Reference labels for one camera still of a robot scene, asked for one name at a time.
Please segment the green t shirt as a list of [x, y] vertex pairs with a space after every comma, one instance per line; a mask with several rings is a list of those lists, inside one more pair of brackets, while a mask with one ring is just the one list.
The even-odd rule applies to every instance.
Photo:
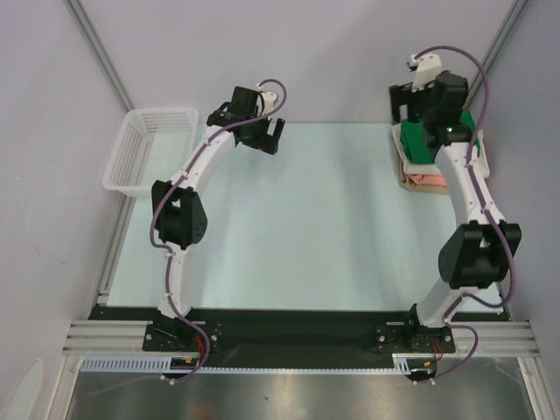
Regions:
[[[475, 121], [469, 110], [462, 112], [459, 119], [470, 129], [475, 128]], [[428, 147], [424, 143], [423, 128], [420, 122], [410, 122], [407, 119], [401, 120], [400, 142], [406, 158], [413, 165], [434, 165], [434, 157], [430, 154]], [[476, 142], [477, 157], [481, 154], [480, 140]]]

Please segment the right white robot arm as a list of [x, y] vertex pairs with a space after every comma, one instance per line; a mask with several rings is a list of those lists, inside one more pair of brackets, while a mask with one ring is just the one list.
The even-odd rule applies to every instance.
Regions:
[[420, 124], [420, 139], [447, 184], [457, 224], [439, 251], [438, 280], [410, 308], [402, 329], [406, 346], [421, 352], [452, 336], [450, 322], [465, 301], [514, 277], [522, 231], [494, 204], [479, 167], [475, 129], [463, 117], [466, 78], [442, 71], [423, 87], [407, 83], [388, 91], [393, 123], [404, 125], [400, 108], [406, 107], [409, 119]]

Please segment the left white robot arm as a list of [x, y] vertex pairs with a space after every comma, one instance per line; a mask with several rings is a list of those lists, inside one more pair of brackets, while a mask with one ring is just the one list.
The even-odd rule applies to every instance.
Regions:
[[164, 350], [180, 351], [193, 341], [209, 348], [207, 334], [186, 317], [192, 306], [183, 286], [187, 259], [208, 226], [201, 195], [218, 163], [238, 144], [277, 153], [285, 120], [274, 115], [286, 101], [287, 88], [277, 79], [235, 87], [231, 99], [208, 116], [202, 140], [180, 169], [153, 183], [149, 238], [153, 248], [165, 252], [164, 294], [144, 349], [153, 351], [161, 342]]

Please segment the pink folded t shirt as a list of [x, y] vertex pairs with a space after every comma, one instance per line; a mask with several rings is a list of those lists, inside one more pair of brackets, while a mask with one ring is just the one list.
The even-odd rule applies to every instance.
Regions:
[[408, 178], [418, 186], [447, 187], [442, 175], [409, 174]]

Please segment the white plastic basket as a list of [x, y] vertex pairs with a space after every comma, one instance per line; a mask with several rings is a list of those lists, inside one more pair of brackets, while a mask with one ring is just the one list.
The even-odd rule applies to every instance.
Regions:
[[192, 107], [136, 108], [124, 117], [101, 184], [128, 197], [148, 197], [190, 156], [199, 111]]

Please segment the right aluminium corner post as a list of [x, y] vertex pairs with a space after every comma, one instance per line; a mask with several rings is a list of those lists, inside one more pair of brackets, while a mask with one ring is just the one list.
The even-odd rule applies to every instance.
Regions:
[[[514, 0], [507, 10], [498, 31], [496, 32], [490, 46], [486, 49], [486, 53], [481, 61], [486, 74], [490, 74], [494, 65], [497, 63], [502, 51], [508, 44], [509, 39], [513, 35], [516, 27], [522, 21], [527, 8], [530, 6], [530, 0]], [[477, 93], [483, 88], [483, 78], [481, 71], [476, 67], [477, 72], [470, 85], [470, 93], [467, 96], [466, 106], [469, 108]]]

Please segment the aluminium corner post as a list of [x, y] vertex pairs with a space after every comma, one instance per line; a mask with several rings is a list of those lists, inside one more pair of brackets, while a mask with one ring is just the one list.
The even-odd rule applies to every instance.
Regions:
[[130, 99], [128, 90], [117, 72], [113, 60], [110, 58], [82, 1], [64, 0], [63, 4], [66, 6], [77, 29], [86, 42], [89, 51], [100, 68], [102, 75], [120, 107], [125, 113], [130, 112], [134, 108], [133, 101]]
[[[509, 39], [513, 35], [516, 27], [522, 21], [527, 8], [530, 6], [530, 0], [514, 0], [507, 10], [498, 31], [496, 32], [490, 46], [486, 49], [486, 53], [481, 61], [486, 74], [490, 74], [494, 65], [497, 63], [502, 51], [508, 44]], [[467, 96], [466, 106], [469, 108], [477, 93], [483, 88], [483, 78], [481, 71], [476, 67], [477, 72], [470, 85], [470, 93]]]

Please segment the left aluminium corner post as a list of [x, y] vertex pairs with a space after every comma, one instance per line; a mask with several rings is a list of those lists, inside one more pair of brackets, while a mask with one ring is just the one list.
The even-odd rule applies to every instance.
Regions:
[[89, 51], [100, 68], [102, 75], [120, 107], [125, 113], [130, 112], [134, 108], [133, 101], [130, 99], [128, 90], [117, 72], [113, 60], [110, 58], [82, 1], [64, 0], [63, 4], [66, 6], [77, 29], [86, 42]]

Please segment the aluminium front rail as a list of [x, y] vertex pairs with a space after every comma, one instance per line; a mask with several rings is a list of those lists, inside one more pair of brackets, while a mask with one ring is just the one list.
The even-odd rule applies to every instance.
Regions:
[[[536, 357], [540, 351], [530, 323], [468, 322], [479, 335], [476, 357]], [[141, 354], [150, 321], [78, 320], [71, 323], [63, 354]]]

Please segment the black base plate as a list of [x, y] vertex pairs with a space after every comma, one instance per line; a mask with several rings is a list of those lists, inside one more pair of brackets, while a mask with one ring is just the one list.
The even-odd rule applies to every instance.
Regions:
[[169, 376], [196, 362], [218, 369], [390, 368], [394, 354], [430, 358], [459, 349], [448, 327], [421, 327], [408, 311], [283, 311], [195, 309], [168, 319], [155, 308], [97, 305], [91, 321], [139, 322], [140, 350], [169, 354]]

